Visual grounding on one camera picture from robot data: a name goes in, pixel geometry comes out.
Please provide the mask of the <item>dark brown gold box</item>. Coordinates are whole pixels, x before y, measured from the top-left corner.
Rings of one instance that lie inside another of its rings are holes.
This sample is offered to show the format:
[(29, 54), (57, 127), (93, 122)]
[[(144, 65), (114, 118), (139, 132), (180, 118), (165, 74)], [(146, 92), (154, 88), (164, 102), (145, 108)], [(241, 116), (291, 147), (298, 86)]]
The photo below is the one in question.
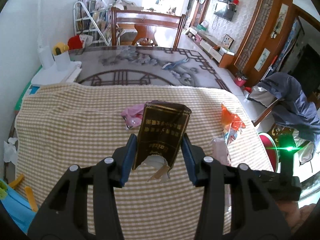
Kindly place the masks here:
[(180, 103), (146, 102), (132, 169), (151, 166), (156, 172), (150, 180), (168, 180), (191, 114), (191, 109)]

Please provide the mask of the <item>low tv cabinet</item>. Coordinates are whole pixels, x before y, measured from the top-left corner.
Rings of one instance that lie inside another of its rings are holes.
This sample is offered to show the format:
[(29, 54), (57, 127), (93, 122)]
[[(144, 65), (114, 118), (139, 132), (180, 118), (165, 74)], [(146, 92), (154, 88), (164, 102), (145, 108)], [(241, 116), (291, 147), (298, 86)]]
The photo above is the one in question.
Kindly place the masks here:
[(218, 63), (220, 68), (228, 68), (234, 59), (234, 53), (223, 48), (222, 43), (205, 31), (189, 27), (185, 33), (191, 38), (208, 56)]

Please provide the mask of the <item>white magazine rack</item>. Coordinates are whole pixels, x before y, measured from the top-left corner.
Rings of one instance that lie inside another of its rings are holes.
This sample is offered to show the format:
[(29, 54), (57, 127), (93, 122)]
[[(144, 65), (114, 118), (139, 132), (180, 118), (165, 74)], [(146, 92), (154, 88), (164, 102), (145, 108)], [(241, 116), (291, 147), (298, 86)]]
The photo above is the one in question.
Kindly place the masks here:
[(104, 0), (77, 0), (73, 5), (74, 35), (93, 37), (91, 46), (110, 46), (110, 7)]

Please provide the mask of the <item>wooden bench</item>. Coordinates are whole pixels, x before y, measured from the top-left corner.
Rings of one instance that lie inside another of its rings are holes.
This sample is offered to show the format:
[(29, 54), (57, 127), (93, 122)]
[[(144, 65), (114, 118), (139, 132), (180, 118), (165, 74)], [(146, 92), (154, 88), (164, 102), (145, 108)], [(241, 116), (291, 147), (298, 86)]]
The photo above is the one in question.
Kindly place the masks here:
[(186, 21), (186, 15), (181, 16), (161, 14), (159, 12), (120, 10), (116, 7), (111, 8), (111, 44), (116, 46), (118, 43), (117, 31), (122, 25), (132, 25), (137, 31), (135, 39), (132, 41), (134, 46), (141, 38), (147, 38), (157, 45), (155, 33), (158, 27), (176, 29), (176, 36), (173, 48), (178, 47), (180, 36)]

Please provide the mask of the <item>pink foil wrapper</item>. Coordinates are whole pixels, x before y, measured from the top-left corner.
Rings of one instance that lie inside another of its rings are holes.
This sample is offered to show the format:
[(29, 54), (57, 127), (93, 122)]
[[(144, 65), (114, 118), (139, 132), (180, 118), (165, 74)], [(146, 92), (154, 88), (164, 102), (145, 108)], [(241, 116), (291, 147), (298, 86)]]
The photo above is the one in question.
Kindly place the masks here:
[(125, 127), (127, 130), (136, 128), (141, 125), (143, 113), (144, 113), (144, 103), (126, 107), (120, 114), (125, 122)]

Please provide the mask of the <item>small framed picture on cabinet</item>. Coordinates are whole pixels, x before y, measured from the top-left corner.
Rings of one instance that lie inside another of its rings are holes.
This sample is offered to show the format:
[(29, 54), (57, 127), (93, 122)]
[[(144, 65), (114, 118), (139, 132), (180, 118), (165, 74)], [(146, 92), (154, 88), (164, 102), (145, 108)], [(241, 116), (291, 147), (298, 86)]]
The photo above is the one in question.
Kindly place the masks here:
[(234, 39), (231, 38), (228, 34), (226, 34), (222, 40), (222, 46), (225, 49), (230, 49), (230, 47), (232, 46), (234, 42)]

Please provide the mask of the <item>wooden chair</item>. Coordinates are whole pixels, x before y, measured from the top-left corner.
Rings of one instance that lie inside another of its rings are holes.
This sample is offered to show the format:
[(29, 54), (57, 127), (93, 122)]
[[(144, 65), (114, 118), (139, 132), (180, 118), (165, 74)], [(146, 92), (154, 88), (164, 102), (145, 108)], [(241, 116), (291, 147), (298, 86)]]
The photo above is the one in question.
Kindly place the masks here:
[(319, 149), (319, 117), (313, 102), (298, 98), (295, 101), (280, 100), (271, 114), (277, 125), (298, 131), (301, 139), (313, 143), (312, 155)]

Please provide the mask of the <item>orange snack bag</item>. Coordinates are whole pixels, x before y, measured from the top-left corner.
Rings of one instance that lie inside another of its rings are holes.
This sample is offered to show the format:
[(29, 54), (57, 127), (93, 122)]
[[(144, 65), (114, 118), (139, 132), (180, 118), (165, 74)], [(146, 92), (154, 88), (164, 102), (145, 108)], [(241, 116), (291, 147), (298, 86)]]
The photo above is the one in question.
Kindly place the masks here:
[(242, 133), (242, 130), (246, 128), (241, 118), (237, 114), (230, 112), (223, 103), (221, 104), (221, 125), (226, 145), (235, 141)]

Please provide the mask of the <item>patterned grey rug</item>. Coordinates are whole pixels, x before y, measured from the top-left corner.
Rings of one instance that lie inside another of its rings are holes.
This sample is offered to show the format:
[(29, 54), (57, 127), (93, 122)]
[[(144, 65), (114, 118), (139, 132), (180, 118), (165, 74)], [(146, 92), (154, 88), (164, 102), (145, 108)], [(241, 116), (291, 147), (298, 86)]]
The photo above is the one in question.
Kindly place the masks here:
[(164, 47), (93, 47), (69, 51), (80, 61), (77, 82), (86, 86), (157, 85), (228, 87), (198, 51)]

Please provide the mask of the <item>wall television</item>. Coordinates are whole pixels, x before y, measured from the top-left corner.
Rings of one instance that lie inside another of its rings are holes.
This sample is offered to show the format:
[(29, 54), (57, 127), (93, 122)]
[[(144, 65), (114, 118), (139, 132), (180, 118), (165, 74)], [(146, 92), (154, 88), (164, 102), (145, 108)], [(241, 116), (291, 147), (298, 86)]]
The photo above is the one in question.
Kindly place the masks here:
[(231, 21), (236, 13), (236, 5), (234, 3), (226, 3), (217, 1), (214, 14), (225, 20)]

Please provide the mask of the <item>red green trash basin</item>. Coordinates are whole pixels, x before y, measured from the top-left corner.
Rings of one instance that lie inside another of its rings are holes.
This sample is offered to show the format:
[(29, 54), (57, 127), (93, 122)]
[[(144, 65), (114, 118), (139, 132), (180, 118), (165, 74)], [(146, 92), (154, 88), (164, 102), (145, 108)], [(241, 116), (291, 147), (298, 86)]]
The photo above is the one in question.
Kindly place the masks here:
[(272, 137), (267, 133), (259, 133), (260, 140), (263, 143), (263, 146), (267, 152), (270, 163), (274, 172), (277, 172), (279, 164), (278, 149)]

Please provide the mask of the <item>white pink snack bag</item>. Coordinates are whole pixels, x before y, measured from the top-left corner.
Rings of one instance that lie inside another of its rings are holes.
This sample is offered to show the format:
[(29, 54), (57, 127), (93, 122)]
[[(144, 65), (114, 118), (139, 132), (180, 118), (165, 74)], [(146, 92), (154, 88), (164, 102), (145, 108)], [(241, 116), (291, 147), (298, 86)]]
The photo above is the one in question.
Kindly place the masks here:
[(214, 138), (210, 142), (212, 146), (211, 156), (222, 165), (231, 166), (231, 158), (224, 138)]

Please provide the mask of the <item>dark blue jacket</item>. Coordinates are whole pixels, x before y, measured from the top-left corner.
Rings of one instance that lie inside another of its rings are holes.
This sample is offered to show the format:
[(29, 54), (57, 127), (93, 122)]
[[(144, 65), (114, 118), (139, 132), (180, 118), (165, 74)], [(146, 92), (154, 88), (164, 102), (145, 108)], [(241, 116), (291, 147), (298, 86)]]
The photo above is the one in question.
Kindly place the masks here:
[(278, 102), (283, 99), (295, 101), (303, 98), (307, 100), (300, 83), (291, 75), (282, 72), (276, 72), (252, 87), (248, 98), (265, 107), (274, 101)]

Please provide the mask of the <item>red bag on floor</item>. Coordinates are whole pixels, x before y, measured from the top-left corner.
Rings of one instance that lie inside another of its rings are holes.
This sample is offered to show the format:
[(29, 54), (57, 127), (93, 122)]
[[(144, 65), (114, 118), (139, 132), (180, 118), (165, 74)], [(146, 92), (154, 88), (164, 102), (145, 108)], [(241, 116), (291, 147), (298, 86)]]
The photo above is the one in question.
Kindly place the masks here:
[(80, 35), (71, 37), (67, 43), (69, 50), (82, 49), (83, 42), (80, 39)]

